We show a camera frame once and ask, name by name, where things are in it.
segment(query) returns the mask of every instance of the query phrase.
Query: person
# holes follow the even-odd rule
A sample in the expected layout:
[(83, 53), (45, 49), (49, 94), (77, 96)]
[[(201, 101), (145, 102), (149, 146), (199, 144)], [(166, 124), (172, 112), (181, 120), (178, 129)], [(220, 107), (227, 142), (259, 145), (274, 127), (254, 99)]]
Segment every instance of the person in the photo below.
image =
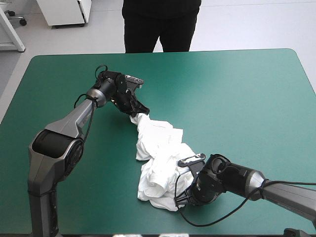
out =
[(189, 51), (201, 0), (124, 0), (126, 53)]

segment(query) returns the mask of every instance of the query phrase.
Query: gray floor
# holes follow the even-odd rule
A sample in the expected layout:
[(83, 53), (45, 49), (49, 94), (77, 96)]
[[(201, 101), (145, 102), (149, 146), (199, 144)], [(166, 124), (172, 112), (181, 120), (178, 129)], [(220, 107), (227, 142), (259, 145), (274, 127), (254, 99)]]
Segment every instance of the gray floor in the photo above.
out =
[[(28, 21), (14, 23), (27, 49), (0, 53), (0, 122), (32, 57), (124, 52), (123, 0), (92, 1), (89, 23), (66, 29), (48, 27), (35, 0), (13, 1), (10, 8)], [(203, 0), (191, 51), (292, 48), (316, 90), (315, 12), (316, 0)]]

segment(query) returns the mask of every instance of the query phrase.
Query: metal frame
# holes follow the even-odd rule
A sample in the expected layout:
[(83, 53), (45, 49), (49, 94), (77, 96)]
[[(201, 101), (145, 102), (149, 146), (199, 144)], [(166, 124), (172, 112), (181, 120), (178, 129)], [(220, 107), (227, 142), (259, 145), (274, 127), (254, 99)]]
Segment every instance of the metal frame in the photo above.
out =
[(9, 19), (5, 15), (4, 11), (0, 7), (0, 25), (2, 25), (4, 31), (7, 33), (12, 43), (0, 43), (0, 50), (18, 50), (19, 52), (25, 51), (25, 46), (21, 39), (17, 35), (16, 31), (12, 27)]

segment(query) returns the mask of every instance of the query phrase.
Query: caster wheel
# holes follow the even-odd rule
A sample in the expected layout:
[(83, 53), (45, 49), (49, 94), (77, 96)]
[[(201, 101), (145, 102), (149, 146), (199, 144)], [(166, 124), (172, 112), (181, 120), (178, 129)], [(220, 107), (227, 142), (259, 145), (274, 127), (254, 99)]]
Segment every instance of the caster wheel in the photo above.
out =
[(27, 24), (25, 19), (20, 20), (20, 25), (21, 26), (25, 26)]
[(9, 16), (15, 16), (15, 12), (14, 11), (8, 11), (8, 15)]

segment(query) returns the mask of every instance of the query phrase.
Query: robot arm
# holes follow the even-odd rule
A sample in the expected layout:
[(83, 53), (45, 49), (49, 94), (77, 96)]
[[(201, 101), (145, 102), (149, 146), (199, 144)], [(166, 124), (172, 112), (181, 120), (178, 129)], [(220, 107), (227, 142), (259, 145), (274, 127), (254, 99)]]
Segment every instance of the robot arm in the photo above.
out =
[(96, 108), (112, 101), (122, 112), (136, 116), (149, 113), (135, 96), (144, 82), (117, 72), (103, 71), (87, 91), (86, 99), (63, 119), (48, 124), (29, 146), (28, 192), (34, 237), (58, 234), (56, 186), (79, 162), (84, 136), (82, 128)]
[(267, 180), (262, 172), (231, 163), (222, 155), (211, 155), (206, 163), (204, 158), (204, 154), (197, 155), (194, 168), (187, 159), (178, 162), (180, 167), (188, 166), (194, 176), (192, 184), (175, 198), (178, 206), (208, 204), (229, 191), (253, 201), (266, 199), (316, 225), (315, 190)]

